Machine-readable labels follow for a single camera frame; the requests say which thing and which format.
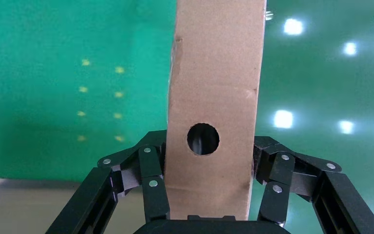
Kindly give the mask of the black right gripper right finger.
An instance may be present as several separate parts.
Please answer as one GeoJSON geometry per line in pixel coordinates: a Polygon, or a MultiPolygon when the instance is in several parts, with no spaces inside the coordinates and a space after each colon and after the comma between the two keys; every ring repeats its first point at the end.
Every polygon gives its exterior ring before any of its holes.
{"type": "Polygon", "coordinates": [[[259,221],[284,227],[290,194],[311,203],[325,234],[374,234],[374,214],[335,162],[254,137],[254,178],[265,186],[259,221]]]}

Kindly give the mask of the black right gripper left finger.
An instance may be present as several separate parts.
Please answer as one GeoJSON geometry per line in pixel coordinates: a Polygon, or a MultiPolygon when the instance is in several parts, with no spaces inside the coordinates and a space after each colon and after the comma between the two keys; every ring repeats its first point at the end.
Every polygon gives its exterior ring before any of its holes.
{"type": "Polygon", "coordinates": [[[121,198],[142,187],[147,223],[169,219],[163,180],[165,130],[148,132],[135,146],[98,161],[46,231],[48,234],[102,234],[121,198]]]}

